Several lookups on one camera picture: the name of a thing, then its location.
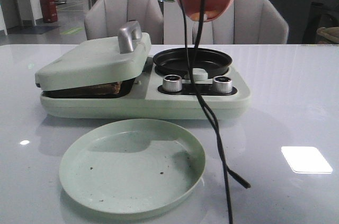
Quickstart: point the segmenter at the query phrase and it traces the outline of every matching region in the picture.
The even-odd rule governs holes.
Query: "gray chair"
[[[149,33],[152,44],[163,43],[164,17],[157,0],[97,0],[85,17],[87,39],[117,36],[131,20]]]
[[[193,26],[195,40],[198,24]],[[269,0],[234,0],[217,19],[204,23],[201,44],[286,44],[289,26]]]

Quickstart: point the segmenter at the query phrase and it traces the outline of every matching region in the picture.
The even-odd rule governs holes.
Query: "green plate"
[[[132,119],[80,137],[64,154],[59,177],[78,203],[132,220],[178,205],[204,167],[204,150],[189,131],[161,120]]]

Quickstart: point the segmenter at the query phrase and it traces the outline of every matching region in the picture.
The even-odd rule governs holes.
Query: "floor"
[[[88,0],[66,0],[66,4],[57,5],[57,22],[39,24],[58,28],[43,34],[8,34],[0,37],[0,45],[80,44],[86,40],[84,18],[87,12]]]

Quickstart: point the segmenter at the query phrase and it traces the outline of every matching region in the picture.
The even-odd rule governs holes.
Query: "black cable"
[[[203,97],[201,96],[201,93],[197,89],[197,86],[194,81],[193,77],[193,68],[194,68],[194,62],[197,57],[197,53],[199,50],[199,43],[201,39],[201,34],[202,34],[202,26],[203,26],[203,21],[204,21],[204,8],[205,8],[205,0],[201,0],[200,2],[200,14],[199,14],[199,26],[198,26],[198,32],[197,32],[197,38],[195,40],[194,44],[194,49],[193,49],[193,54],[191,54],[191,57],[188,53],[188,48],[187,48],[187,23],[186,23],[186,16],[185,16],[185,10],[184,6],[182,3],[182,0],[179,0],[179,4],[183,13],[183,18],[184,18],[184,33],[185,33],[185,50],[186,50],[186,56],[187,56],[187,61],[188,61],[188,69],[189,69],[189,77],[191,80],[191,85],[195,91],[195,94],[197,96],[198,102],[207,117],[208,121],[212,125],[216,136],[217,136],[217,147],[218,147],[218,152],[219,156],[222,162],[222,167],[224,171],[224,183],[225,183],[225,192],[226,192],[226,201],[227,201],[227,208],[228,208],[228,219],[229,223],[233,224],[233,211],[231,207],[231,197],[230,197],[230,189],[229,189],[229,182],[228,182],[228,173],[237,181],[239,182],[243,187],[250,188],[251,185],[245,181],[240,175],[232,171],[226,164],[226,157],[225,157],[225,152],[224,148],[222,145],[222,140],[220,136],[220,131],[219,131],[219,123],[218,119],[213,113],[212,109],[208,106],[208,104],[205,102]]]

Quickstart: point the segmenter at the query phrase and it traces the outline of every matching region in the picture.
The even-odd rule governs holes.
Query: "glossy table surface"
[[[0,223],[125,223],[82,207],[59,181],[69,146],[114,121],[52,117],[40,105],[34,73],[73,47],[0,46]],[[150,55],[173,47],[153,46]],[[252,185],[246,190],[230,179],[235,223],[339,223],[339,46],[205,47],[229,54],[252,91],[251,106],[240,118],[220,121],[228,165]],[[203,179],[175,209],[133,223],[228,223],[211,126],[205,120],[172,122],[201,141],[207,156]],[[282,147],[317,149],[327,168],[313,170],[317,158],[297,152],[294,161],[312,165],[294,172]]]

